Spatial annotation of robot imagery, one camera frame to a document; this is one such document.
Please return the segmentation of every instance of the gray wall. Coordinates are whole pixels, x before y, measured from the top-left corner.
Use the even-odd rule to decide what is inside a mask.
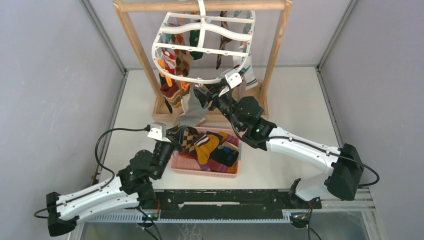
[[[174,2],[176,0],[127,0],[127,2]],[[277,63],[284,65],[317,65],[323,55],[337,24],[343,16],[350,0],[294,0],[281,44]],[[104,28],[127,68],[141,68],[133,47],[112,7],[112,1],[91,0]],[[219,15],[210,12],[208,15]],[[251,47],[254,65],[266,65],[273,43],[279,11],[256,11],[256,27]],[[152,43],[158,33],[159,26],[165,17],[165,12],[131,13],[135,29],[143,43],[144,50],[152,51]],[[243,26],[229,23],[229,29],[242,32]],[[225,46],[234,50],[240,42],[232,41]],[[220,36],[209,34],[205,46],[219,48]],[[202,59],[191,65],[196,67],[216,66],[217,56],[205,54]],[[222,58],[222,66],[233,66],[231,57]]]
[[[323,70],[345,142],[381,174],[371,193],[390,240],[423,237],[423,9],[359,1]]]
[[[47,221],[32,214],[47,193],[90,183],[121,73],[79,1],[0,12],[0,238],[44,240]]]

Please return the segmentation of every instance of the pink basket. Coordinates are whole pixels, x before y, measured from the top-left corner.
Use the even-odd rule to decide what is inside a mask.
[[[237,139],[237,136],[234,134],[232,129],[226,129],[226,128],[213,128],[213,127],[195,127],[199,132],[206,133],[206,132],[212,132],[212,133],[219,133],[224,132],[230,136],[233,136]],[[241,167],[241,156],[242,156],[242,141],[240,139],[237,139],[238,141],[238,159],[235,162],[237,165],[237,172],[236,173],[226,173],[226,172],[213,172],[210,170],[202,171],[199,163],[194,159],[184,158],[180,155],[178,155],[178,152],[176,151],[171,159],[169,167],[176,172],[177,174],[190,174],[190,175],[199,175],[199,176],[208,176],[208,177],[218,177],[218,178],[228,178],[228,179],[234,179],[237,177],[237,175],[240,173],[240,167]]]

